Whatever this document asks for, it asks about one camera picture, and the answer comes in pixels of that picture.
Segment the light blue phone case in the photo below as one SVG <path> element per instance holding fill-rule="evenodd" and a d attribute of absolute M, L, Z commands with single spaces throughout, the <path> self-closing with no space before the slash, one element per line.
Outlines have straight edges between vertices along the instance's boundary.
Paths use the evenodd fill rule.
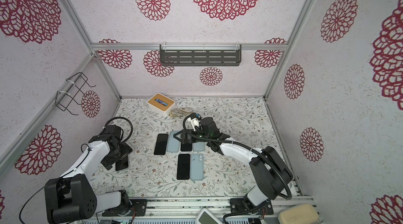
<path fill-rule="evenodd" d="M 178 153 L 181 143 L 179 140 L 174 138 L 174 134 L 178 133 L 179 131 L 171 131 L 169 133 L 169 139 L 167 141 L 166 152 L 167 153 Z"/>
<path fill-rule="evenodd" d="M 194 152 L 203 152 L 205 150 L 206 143 L 204 142 L 196 142 L 193 143 L 193 151 Z"/>
<path fill-rule="evenodd" d="M 192 154 L 191 155 L 191 167 L 190 167 L 190 179 L 192 181 L 202 181 L 204 177 L 204 155 Z"/>

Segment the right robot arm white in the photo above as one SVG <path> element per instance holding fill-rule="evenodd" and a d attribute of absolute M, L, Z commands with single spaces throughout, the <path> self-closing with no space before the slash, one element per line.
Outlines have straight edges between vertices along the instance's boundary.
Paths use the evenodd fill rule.
<path fill-rule="evenodd" d="M 206 143 L 213 152 L 249 167 L 256 185 L 243 199 L 247 208 L 257 207 L 277 197 L 292 199 L 289 184 L 293 174 L 274 148 L 253 148 L 240 143 L 220 132 L 212 117 L 202 118 L 196 113 L 185 117 L 183 129 L 173 137 L 183 144 Z"/>

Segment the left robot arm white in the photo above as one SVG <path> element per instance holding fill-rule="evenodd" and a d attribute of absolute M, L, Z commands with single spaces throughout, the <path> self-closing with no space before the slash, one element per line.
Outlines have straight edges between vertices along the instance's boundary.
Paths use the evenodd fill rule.
<path fill-rule="evenodd" d="M 91 138 L 86 151 L 68 171 L 46 183 L 45 203 L 50 224 L 89 219 L 103 211 L 117 215 L 129 213 L 131 202 L 124 189 L 96 194 L 89 182 L 99 165 L 111 169 L 130 153 L 129 148 L 122 147 L 122 135 L 119 126 L 105 126 L 99 135 Z"/>

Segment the black phone with screen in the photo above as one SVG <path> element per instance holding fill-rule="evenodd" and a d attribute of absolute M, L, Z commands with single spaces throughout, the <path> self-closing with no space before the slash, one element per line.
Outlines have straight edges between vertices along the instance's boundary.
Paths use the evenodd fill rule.
<path fill-rule="evenodd" d="M 177 180 L 190 179 L 191 156 L 189 154 L 179 154 L 177 162 Z"/>

